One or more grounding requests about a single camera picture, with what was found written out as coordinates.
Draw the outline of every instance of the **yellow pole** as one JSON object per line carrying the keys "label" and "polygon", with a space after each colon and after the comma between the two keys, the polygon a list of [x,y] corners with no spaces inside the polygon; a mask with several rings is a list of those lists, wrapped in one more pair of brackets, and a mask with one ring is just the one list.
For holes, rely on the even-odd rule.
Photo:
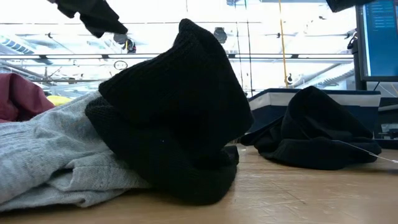
{"label": "yellow pole", "polygon": [[284,39],[284,28],[283,28],[283,20],[282,20],[282,3],[281,0],[279,0],[279,15],[280,15],[280,34],[282,35],[282,53],[283,53],[283,59],[284,59],[284,73],[285,73],[285,86],[286,88],[289,87],[289,84],[287,83],[287,72],[286,72],[286,57],[285,57],[285,39]]}

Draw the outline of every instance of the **red fabric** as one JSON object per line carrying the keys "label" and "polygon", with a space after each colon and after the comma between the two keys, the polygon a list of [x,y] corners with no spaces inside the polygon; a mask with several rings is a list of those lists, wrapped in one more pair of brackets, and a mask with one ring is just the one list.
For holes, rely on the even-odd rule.
{"label": "red fabric", "polygon": [[0,123],[27,121],[53,107],[39,86],[15,73],[0,74]]}

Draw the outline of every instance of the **black jacket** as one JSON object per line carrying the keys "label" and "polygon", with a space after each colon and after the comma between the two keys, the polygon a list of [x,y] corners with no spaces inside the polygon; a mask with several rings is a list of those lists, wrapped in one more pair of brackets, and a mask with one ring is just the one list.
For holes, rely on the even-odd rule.
{"label": "black jacket", "polygon": [[374,162],[356,147],[374,154],[381,148],[349,111],[323,91],[310,86],[289,102],[283,117],[241,138],[266,159],[284,164],[336,170],[349,164]]}

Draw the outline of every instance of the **yellow object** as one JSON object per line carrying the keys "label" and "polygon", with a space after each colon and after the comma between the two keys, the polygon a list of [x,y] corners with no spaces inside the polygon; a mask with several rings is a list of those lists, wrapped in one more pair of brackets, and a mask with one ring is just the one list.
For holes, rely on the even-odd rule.
{"label": "yellow object", "polygon": [[281,4],[281,0],[279,0],[279,14],[280,14],[280,34],[282,36],[282,53],[283,53],[283,58],[284,58],[285,85],[286,85],[286,88],[288,88],[287,73],[286,73],[284,26],[283,26],[283,21],[282,21],[282,4]]}
{"label": "yellow object", "polygon": [[65,103],[68,103],[72,101],[72,99],[69,99],[64,96],[48,96],[47,99],[54,104],[54,106],[61,106],[64,105]]}
{"label": "yellow object", "polygon": [[397,89],[394,87],[394,85],[391,83],[391,87],[396,91],[396,93],[398,94]]}

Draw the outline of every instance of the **grey fabric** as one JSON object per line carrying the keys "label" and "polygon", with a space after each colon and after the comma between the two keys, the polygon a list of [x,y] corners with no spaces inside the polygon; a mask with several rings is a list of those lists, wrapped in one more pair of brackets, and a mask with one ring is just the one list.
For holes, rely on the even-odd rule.
{"label": "grey fabric", "polygon": [[0,211],[72,203],[87,207],[149,188],[115,158],[84,114],[96,91],[30,121],[0,124]]}

